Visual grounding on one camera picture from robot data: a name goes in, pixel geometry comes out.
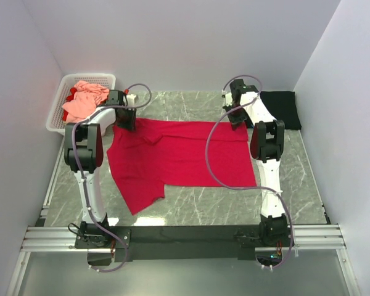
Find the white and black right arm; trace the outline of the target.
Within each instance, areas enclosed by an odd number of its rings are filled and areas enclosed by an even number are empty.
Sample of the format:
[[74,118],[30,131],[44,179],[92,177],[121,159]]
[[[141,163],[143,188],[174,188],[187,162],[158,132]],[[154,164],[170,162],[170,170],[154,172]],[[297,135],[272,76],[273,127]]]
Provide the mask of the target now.
[[266,246],[277,244],[288,235],[287,215],[281,196],[279,168],[284,151],[285,123],[276,119],[263,103],[254,85],[244,76],[234,77],[222,90],[229,122],[235,130],[245,123],[253,127],[250,154],[257,164],[262,194],[261,221],[257,239]]

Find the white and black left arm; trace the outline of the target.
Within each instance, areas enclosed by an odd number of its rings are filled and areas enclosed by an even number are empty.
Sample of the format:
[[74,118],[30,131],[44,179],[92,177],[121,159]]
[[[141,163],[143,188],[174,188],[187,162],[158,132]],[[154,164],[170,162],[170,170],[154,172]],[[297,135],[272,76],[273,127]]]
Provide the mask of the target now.
[[136,99],[128,99],[129,88],[111,89],[107,99],[78,122],[65,126],[64,160],[75,175],[82,204],[82,220],[76,227],[75,247],[103,248],[120,243],[127,248],[123,238],[109,226],[104,208],[99,170],[104,160],[102,133],[114,123],[134,127]]

